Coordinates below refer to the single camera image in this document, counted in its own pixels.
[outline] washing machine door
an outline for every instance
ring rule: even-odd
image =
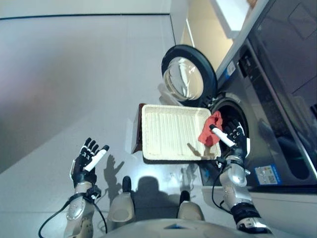
[[[206,102],[217,95],[217,78],[212,65],[191,46],[170,48],[161,69],[167,89],[185,106],[206,107]]]

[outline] red towel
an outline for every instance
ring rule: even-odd
[[[211,124],[222,130],[222,118],[219,111],[214,112],[214,114],[207,118],[207,120],[205,121],[203,132],[198,137],[198,140],[208,147],[212,147],[220,141],[219,137],[210,130],[209,126]]]

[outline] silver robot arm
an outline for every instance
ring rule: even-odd
[[[95,143],[91,138],[86,140],[70,169],[69,175],[73,180],[75,192],[70,199],[66,215],[65,238],[93,237],[92,218],[95,208],[92,201],[101,195],[100,189],[95,185],[95,166],[109,149],[109,146],[105,145],[100,151],[96,151],[98,145]]]
[[[226,157],[220,182],[224,189],[223,200],[230,209],[237,229],[252,233],[258,237],[272,237],[271,231],[254,207],[252,197],[246,188],[246,175],[250,172],[244,168],[244,160],[250,152],[250,139],[241,124],[234,120],[222,132],[211,125],[210,128],[225,144],[230,147]]]

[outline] gray floor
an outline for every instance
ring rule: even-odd
[[[105,215],[130,175],[138,220],[174,217],[188,189],[208,221],[234,226],[204,202],[197,166],[150,165],[130,153],[138,104],[159,104],[160,63],[172,45],[169,16],[0,22],[1,237],[35,237],[64,204],[71,161],[88,136],[110,146],[96,168]],[[62,213],[43,234],[62,237],[65,224]],[[94,226],[99,237],[97,213]]]

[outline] plastic tray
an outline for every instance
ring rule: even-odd
[[[221,155],[219,144],[198,141],[206,119],[205,108],[145,105],[142,108],[142,150],[148,160],[210,160]]]

